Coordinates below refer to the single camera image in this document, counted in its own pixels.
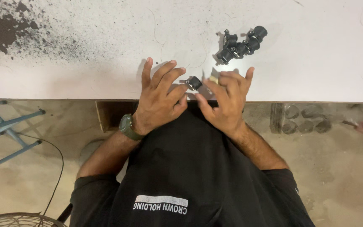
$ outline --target concrete floor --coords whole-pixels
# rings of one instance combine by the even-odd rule
[[[272,134],[270,105],[247,104],[245,120],[288,162],[315,225],[363,226],[363,135],[338,123],[325,134]],[[345,108],[344,104],[328,106],[335,111]],[[69,203],[81,149],[89,141],[108,134],[100,130],[93,101],[9,101],[0,106],[0,115],[7,120],[39,108],[47,114],[22,122],[14,129],[46,139],[63,152],[63,176],[46,214],[57,218]],[[35,141],[23,139],[28,143]],[[0,136],[0,158],[18,149],[19,145],[10,137]],[[43,213],[60,170],[60,155],[48,143],[0,165],[0,214]]]

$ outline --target watch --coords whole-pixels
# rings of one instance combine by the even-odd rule
[[[120,125],[118,126],[120,128],[120,132],[132,140],[141,140],[144,136],[134,132],[134,130],[131,129],[132,124],[132,115],[124,115],[120,121]]]

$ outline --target white table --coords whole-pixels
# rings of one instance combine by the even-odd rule
[[[21,47],[0,52],[0,99],[139,99],[152,57],[155,69],[171,59],[185,67],[180,80],[254,66],[247,101],[363,102],[363,0],[298,1],[24,2],[50,45],[18,38]],[[216,65],[217,32],[241,41],[257,25],[268,36],[254,55]]]

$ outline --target t-shirt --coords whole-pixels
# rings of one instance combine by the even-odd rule
[[[75,182],[71,226],[314,226],[290,170],[263,170],[203,116],[149,133],[115,175]]]

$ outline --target cable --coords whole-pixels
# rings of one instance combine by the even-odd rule
[[[58,181],[57,181],[56,187],[54,188],[53,194],[51,195],[50,201],[48,202],[47,207],[46,207],[46,209],[44,210],[44,214],[43,214],[43,215],[45,216],[45,215],[46,215],[46,212],[47,212],[47,210],[48,210],[48,207],[50,206],[51,200],[52,200],[52,199],[53,199],[53,197],[54,197],[54,193],[55,193],[55,191],[57,190],[58,183],[60,183],[61,175],[63,175],[63,170],[64,170],[64,157],[63,157],[63,153],[61,152],[61,150],[60,150],[60,149],[59,149],[56,145],[52,144],[51,142],[48,142],[48,141],[47,141],[47,140],[45,140],[45,139],[37,138],[37,137],[33,137],[33,136],[28,136],[28,135],[25,135],[25,134],[22,134],[22,133],[19,133],[19,132],[17,132],[17,134],[19,134],[19,135],[23,135],[23,136],[26,136],[26,137],[30,137],[30,138],[33,138],[33,139],[39,139],[39,140],[42,140],[42,141],[44,141],[44,142],[47,142],[47,143],[51,144],[53,147],[55,147],[55,148],[58,150],[58,152],[60,152],[60,155],[61,155],[61,161],[63,162],[63,166],[61,167],[61,173],[60,173],[60,176],[58,177]]]

